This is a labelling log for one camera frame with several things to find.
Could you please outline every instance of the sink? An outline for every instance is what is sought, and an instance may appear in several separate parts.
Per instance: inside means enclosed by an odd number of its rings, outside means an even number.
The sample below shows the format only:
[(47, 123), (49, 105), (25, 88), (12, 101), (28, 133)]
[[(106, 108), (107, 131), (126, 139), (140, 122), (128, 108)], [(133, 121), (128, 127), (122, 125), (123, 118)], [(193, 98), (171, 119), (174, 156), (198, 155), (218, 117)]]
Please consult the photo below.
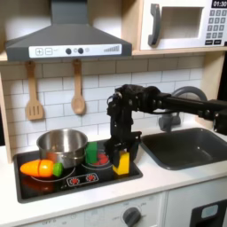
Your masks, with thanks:
[(227, 143), (206, 129), (184, 129), (142, 137), (142, 147), (170, 170), (227, 160)]

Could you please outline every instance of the toy kitchen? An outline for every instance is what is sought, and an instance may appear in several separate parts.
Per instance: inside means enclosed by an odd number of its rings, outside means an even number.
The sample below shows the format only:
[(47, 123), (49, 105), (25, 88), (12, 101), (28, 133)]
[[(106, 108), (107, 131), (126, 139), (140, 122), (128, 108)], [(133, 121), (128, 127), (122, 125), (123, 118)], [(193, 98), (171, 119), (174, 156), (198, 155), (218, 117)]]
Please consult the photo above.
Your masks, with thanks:
[(0, 226), (227, 226), (227, 1), (0, 1)]

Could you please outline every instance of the faucet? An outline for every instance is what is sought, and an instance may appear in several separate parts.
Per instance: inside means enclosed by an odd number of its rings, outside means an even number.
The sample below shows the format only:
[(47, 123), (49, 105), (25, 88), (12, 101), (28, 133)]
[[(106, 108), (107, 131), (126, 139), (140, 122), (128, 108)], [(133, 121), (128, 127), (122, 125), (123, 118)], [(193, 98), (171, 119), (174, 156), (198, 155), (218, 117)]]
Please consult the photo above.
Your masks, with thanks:
[[(200, 98), (201, 101), (207, 101), (207, 96), (205, 95), (205, 93), (202, 90), (192, 87), (192, 86), (186, 86), (186, 87), (179, 88), (172, 93), (172, 96), (179, 97), (186, 93), (195, 94)], [(179, 113), (177, 113), (176, 116), (174, 116), (172, 113), (163, 114), (159, 118), (159, 126), (162, 131), (171, 132), (172, 126), (176, 126), (176, 125), (180, 125), (180, 124), (181, 124), (181, 118), (179, 116)]]

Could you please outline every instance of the toy carrot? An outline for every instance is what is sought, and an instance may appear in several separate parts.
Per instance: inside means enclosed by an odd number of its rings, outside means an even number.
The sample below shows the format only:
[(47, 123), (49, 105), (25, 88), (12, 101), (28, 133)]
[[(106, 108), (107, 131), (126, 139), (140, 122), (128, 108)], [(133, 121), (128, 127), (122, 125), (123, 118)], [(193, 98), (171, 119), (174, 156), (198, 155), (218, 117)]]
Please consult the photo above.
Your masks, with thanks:
[(63, 171), (62, 163), (53, 163), (52, 160), (32, 160), (23, 164), (20, 171), (29, 176), (36, 177), (60, 177)]

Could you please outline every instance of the stainless steel pot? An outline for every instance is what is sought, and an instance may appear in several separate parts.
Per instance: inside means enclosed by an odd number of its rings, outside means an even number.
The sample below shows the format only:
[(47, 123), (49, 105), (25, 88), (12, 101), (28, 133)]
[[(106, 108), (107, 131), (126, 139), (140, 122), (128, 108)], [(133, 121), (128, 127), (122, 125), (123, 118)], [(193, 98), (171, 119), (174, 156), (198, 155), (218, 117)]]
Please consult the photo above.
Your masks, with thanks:
[(37, 140), (41, 159), (61, 162), (64, 168), (82, 163), (88, 138), (80, 131), (59, 129), (41, 135)]

